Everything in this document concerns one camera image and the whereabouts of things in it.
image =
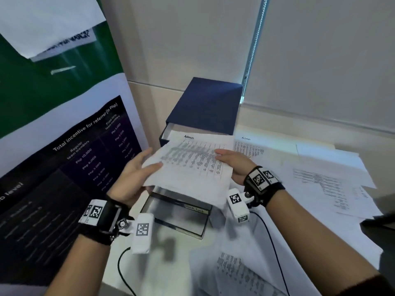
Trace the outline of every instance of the white desk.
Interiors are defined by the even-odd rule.
[[[235,136],[238,139],[248,138],[250,140],[246,140],[246,142],[249,143],[275,149],[275,155],[284,159],[297,158],[295,144],[298,142],[334,148],[331,144],[247,127],[236,127]],[[133,206],[130,212],[133,217],[136,218],[147,198],[148,193],[145,192]],[[192,296],[189,252],[192,249],[212,244],[215,236],[216,232],[210,224],[207,225],[203,240],[155,224],[151,253],[131,255],[130,251],[127,251],[121,259],[121,272],[138,296]],[[105,284],[128,294],[131,293],[118,274],[117,262],[122,251],[130,245],[130,238],[123,236],[116,238],[111,245],[110,257],[103,277]]]

